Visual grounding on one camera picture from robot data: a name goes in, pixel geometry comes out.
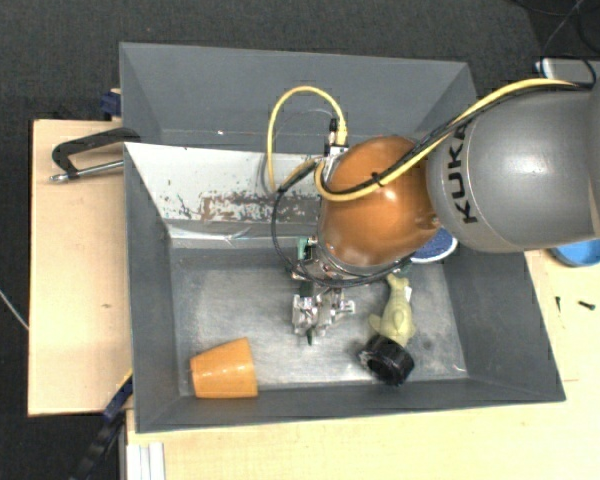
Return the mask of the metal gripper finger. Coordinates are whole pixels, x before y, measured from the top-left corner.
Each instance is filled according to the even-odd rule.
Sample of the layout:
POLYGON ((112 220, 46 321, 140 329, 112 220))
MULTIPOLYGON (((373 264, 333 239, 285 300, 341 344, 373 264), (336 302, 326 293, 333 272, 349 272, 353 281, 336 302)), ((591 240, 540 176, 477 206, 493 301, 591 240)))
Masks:
POLYGON ((292 300, 292 327, 295 335, 314 338, 322 337, 326 327, 321 320, 322 297, 320 295, 301 296, 296 294, 292 300))
POLYGON ((329 302, 327 303, 327 316, 330 325, 335 324, 341 318, 354 314, 356 312, 356 303, 353 299, 347 298, 342 289, 334 289, 329 292, 329 302))

